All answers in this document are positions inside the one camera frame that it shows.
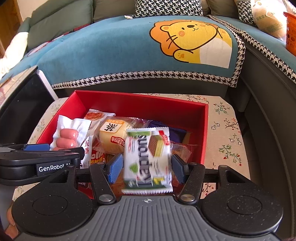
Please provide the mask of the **person hand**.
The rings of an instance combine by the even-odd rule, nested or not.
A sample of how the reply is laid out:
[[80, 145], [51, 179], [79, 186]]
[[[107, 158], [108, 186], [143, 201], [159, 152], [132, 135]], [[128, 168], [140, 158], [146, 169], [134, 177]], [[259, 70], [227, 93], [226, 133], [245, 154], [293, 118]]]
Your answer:
[[11, 208], [12, 208], [12, 205], [9, 207], [9, 209], [7, 210], [7, 213], [6, 213], [9, 225], [8, 225], [8, 227], [6, 228], [6, 230], [4, 232], [10, 238], [12, 238], [14, 240], [18, 236], [19, 231], [18, 231], [16, 223], [15, 223], [13, 217], [12, 217]]

